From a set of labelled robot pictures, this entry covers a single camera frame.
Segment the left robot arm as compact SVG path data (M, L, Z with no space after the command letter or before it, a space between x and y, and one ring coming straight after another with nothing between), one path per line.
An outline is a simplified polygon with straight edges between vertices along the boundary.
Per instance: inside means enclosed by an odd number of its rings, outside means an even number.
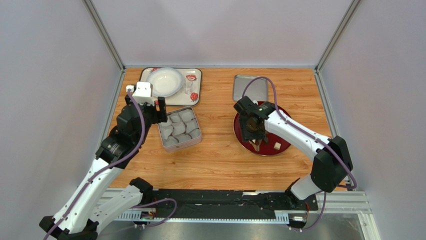
M116 126L101 142L77 190L57 213L40 221L46 239L95 240L123 212L152 202L153 186L137 177L116 196L98 204L113 180L137 155L150 127L167 121L164 97L158 97L154 103L138 103L130 96L125 100L126 105L116 118Z

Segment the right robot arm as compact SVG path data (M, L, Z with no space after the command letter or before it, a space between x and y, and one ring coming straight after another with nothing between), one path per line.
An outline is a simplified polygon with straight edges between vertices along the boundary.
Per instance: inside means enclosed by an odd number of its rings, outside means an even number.
M233 107L237 112L235 135L248 150L267 156L293 146L312 161L311 172L285 191L291 200L302 201L318 192L331 193L344 178L353 177L352 159L342 137L316 133L268 101L258 104L244 96Z

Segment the square chocolate tin box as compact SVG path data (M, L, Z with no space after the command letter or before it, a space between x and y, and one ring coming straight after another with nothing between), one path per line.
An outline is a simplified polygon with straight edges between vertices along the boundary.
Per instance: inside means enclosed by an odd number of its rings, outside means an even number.
M167 113L167 121L158 125L166 152L176 152L202 142L201 128L194 109L185 106Z

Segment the metal tongs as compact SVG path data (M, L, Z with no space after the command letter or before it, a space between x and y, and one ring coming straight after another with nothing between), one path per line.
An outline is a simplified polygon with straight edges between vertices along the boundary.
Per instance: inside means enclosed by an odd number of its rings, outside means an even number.
M269 142L269 138L264 137L264 138L260 138L260 139L252 139L249 142L256 151L259 151L260 145L262 144L262 142L265 142L267 144Z

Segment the red round plate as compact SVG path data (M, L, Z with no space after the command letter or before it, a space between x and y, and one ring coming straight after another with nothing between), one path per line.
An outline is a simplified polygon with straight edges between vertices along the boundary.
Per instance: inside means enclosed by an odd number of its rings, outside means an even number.
M262 142L260 145L260 149L259 151L256 151L254 149L254 147L250 144L249 141L244 142L242 140L242 134L241 134L241 129L240 129L240 122L239 122L239 114L236 112L236 115L234 117L233 120L233 131L234 134L238 140L238 142L248 151L257 154L257 155L261 155L261 156L275 156L278 154L283 153L285 150L287 150L291 144L289 142L287 142L286 140L284 140L283 138L279 137L278 135L267 131L267 137L268 137L268 143L266 144L265 142ZM276 150L274 149L274 144L275 143L280 143L281 147L280 150Z

